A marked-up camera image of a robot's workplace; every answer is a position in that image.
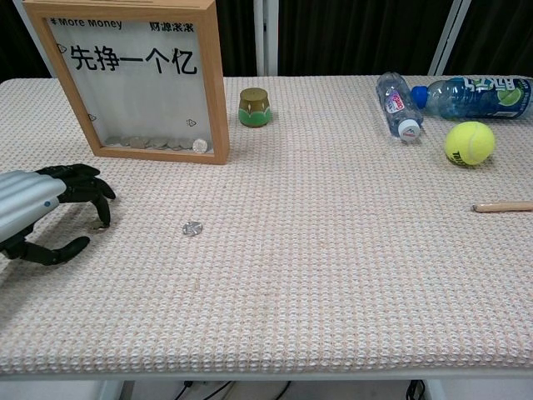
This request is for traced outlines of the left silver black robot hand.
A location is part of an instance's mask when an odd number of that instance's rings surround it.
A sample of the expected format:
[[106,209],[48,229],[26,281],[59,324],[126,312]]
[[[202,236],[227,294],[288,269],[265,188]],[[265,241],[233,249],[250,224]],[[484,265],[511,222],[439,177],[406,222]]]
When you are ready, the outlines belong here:
[[111,223],[108,202],[116,198],[116,193],[99,174],[98,169],[84,163],[3,172],[1,254],[44,266],[75,258],[90,243],[89,237],[77,237],[64,247],[49,249],[29,242],[27,235],[37,221],[62,203],[92,203],[100,223],[107,228]]

